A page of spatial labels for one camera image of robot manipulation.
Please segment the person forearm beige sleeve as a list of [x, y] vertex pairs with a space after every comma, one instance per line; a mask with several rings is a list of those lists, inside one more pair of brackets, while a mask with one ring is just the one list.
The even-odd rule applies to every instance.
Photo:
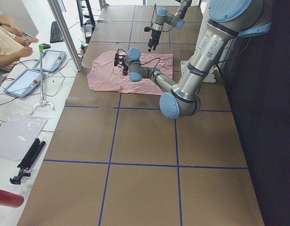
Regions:
[[0, 55], [0, 67], [8, 66], [21, 58], [21, 50], [9, 55]]

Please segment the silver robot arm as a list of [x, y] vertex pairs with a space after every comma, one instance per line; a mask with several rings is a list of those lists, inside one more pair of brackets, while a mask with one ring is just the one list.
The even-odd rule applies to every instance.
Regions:
[[156, 67], [140, 63], [141, 52], [130, 48], [126, 55], [115, 54], [114, 65], [123, 66], [130, 81], [150, 79], [165, 93], [159, 100], [162, 114], [170, 119], [190, 116], [200, 108], [196, 95], [211, 67], [219, 62], [229, 40], [252, 37], [269, 32], [272, 24], [271, 0], [212, 0], [208, 6], [207, 31], [197, 50], [183, 67], [178, 83]]
[[191, 6], [191, 0], [178, 0], [180, 3], [176, 13], [173, 15], [166, 8], [159, 7], [156, 11], [155, 21], [150, 26], [144, 28], [145, 32], [151, 31], [151, 38], [148, 42], [148, 51], [156, 50], [159, 44], [160, 35], [163, 31], [164, 24], [168, 24], [176, 29], [182, 29], [185, 21], [183, 20], [187, 9]]

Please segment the person hand near tablet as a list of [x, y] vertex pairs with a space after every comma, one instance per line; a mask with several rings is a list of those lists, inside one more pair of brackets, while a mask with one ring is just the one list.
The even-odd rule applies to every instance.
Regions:
[[31, 47], [23, 47], [20, 51], [17, 52], [18, 57], [28, 57], [33, 53], [33, 49]]

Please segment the person hand with green pen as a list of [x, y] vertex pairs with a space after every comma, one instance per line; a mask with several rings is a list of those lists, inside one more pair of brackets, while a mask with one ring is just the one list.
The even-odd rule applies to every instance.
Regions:
[[39, 40], [37, 38], [25, 39], [24, 40], [24, 46], [28, 47], [32, 43], [38, 43], [38, 42], [39, 42]]

